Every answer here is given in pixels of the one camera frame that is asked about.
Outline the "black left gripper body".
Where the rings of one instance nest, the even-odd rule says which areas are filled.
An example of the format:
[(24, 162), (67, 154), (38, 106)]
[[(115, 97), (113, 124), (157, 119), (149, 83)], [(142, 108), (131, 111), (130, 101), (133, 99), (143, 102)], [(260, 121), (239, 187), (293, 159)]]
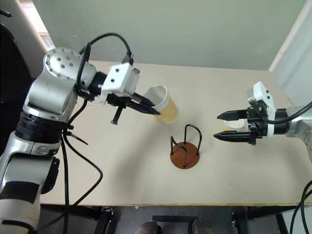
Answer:
[(131, 100), (129, 97), (119, 97), (115, 94), (109, 94), (107, 97), (107, 102), (108, 104), (112, 106), (117, 106), (117, 111), (114, 115), (113, 120), (111, 121), (112, 124), (117, 125), (118, 120), (120, 118), (120, 115), (122, 113), (122, 110), (125, 109), (127, 106), (128, 107), (135, 107), (136, 103)]

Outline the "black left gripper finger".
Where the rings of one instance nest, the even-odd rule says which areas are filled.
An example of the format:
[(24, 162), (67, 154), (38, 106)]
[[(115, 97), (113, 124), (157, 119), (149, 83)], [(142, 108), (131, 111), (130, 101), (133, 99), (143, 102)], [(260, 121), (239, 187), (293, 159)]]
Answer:
[(144, 114), (160, 115), (160, 112), (155, 110), (153, 107), (142, 104), (142, 103), (136, 103), (136, 102), (130, 101), (126, 104), (126, 106)]
[(138, 102), (140, 105), (145, 105), (148, 107), (153, 107), (154, 104), (146, 97), (141, 96), (139, 94), (133, 94), (133, 100), (135, 100), (136, 102)]

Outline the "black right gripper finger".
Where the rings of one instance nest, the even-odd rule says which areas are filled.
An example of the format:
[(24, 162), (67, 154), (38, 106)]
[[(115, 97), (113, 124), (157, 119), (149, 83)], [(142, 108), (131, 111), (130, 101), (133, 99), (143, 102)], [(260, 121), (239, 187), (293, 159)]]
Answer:
[(217, 119), (225, 121), (236, 121), (239, 119), (247, 119), (247, 118), (248, 114), (246, 109), (226, 111), (217, 116)]
[(222, 131), (214, 134), (214, 137), (227, 142), (250, 142), (250, 132), (238, 132), (238, 131)]

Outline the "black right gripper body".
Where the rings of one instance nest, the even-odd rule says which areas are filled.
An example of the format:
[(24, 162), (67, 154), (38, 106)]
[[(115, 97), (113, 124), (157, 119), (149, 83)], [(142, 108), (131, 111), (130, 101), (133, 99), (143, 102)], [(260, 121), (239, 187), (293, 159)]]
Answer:
[(266, 117), (267, 107), (263, 101), (259, 101), (258, 107), (247, 108), (247, 122), (250, 131), (248, 143), (256, 145), (256, 139), (267, 135), (268, 124), (262, 119)]

